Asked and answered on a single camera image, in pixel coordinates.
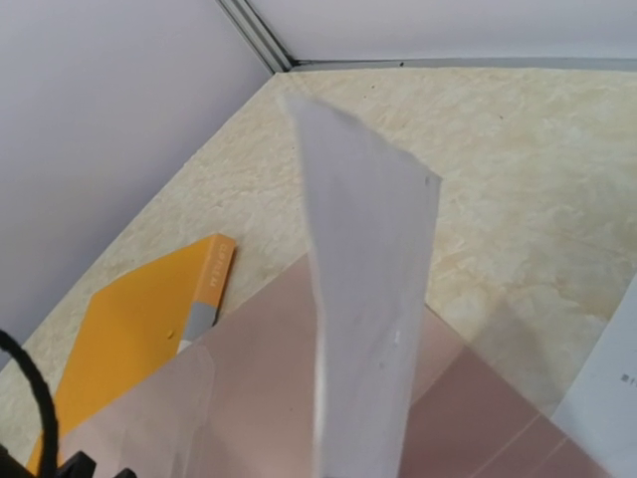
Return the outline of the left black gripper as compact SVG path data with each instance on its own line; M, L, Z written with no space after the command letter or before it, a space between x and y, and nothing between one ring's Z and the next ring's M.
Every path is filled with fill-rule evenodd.
M55 478L93 478L96 475L97 463L86 453L80 451L68 459L61 467L45 477ZM35 478L24 465L14 459L7 450L1 451L1 476L6 478Z

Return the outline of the pink-brown file folder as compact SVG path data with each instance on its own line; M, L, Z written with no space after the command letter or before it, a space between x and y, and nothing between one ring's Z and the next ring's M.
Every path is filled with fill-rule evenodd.
M602 477L436 314L318 311L301 259L63 439L99 477Z

